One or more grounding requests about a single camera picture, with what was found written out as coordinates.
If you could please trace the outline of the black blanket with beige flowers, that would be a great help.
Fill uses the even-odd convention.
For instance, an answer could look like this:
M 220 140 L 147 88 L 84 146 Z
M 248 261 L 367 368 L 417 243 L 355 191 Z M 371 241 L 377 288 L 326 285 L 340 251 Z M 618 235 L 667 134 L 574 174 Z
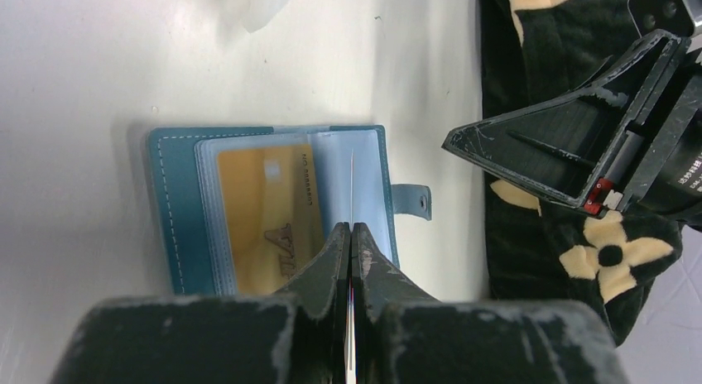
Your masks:
M 566 94 L 638 33 L 627 0 L 479 0 L 483 115 Z M 682 253 L 680 223 L 637 207 L 587 218 L 485 175 L 491 296 L 565 299 L 625 342 L 655 279 Z

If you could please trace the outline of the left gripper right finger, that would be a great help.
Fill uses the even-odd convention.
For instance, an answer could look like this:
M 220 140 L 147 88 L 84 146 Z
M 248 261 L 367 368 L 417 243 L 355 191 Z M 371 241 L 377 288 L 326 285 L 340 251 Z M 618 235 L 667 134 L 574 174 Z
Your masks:
M 352 231 L 360 383 L 625 383 L 613 340 L 568 300 L 441 302 Z

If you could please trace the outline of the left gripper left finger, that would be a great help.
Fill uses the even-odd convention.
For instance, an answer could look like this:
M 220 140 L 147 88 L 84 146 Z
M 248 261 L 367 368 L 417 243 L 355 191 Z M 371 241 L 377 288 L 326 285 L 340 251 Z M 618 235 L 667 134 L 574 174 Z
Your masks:
M 79 322 L 53 383 L 343 383 L 351 231 L 270 295 L 128 297 Z

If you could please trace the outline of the blue leather card holder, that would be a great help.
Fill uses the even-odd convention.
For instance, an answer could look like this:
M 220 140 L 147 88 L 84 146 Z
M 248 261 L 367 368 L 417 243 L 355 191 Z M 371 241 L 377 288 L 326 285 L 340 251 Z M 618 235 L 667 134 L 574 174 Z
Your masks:
M 365 223 L 398 263 L 394 218 L 432 218 L 424 185 L 393 184 L 380 125 L 159 127 L 147 137 L 161 231 L 178 295 L 236 295 L 216 156 L 222 151 L 310 144 L 325 241 L 339 222 Z

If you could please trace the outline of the gold VIP card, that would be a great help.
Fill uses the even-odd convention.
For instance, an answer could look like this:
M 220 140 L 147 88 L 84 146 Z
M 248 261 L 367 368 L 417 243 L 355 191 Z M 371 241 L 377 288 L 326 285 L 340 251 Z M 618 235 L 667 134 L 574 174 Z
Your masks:
M 308 143 L 216 156 L 238 292 L 267 295 L 324 246 L 315 160 Z

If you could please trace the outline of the clear plastic tray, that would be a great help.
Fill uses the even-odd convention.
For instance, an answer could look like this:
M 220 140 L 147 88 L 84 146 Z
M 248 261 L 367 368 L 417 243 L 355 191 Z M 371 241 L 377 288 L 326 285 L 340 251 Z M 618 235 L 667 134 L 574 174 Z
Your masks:
M 243 28 L 253 33 L 265 27 L 290 0 L 243 0 L 240 22 Z

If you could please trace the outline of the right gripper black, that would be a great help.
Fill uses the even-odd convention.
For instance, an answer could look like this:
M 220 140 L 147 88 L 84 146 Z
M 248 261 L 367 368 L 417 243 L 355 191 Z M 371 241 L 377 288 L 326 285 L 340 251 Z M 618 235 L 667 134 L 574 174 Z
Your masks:
M 645 209 L 701 227 L 701 50 L 663 30 L 578 88 L 451 130 L 448 152 L 571 209 Z

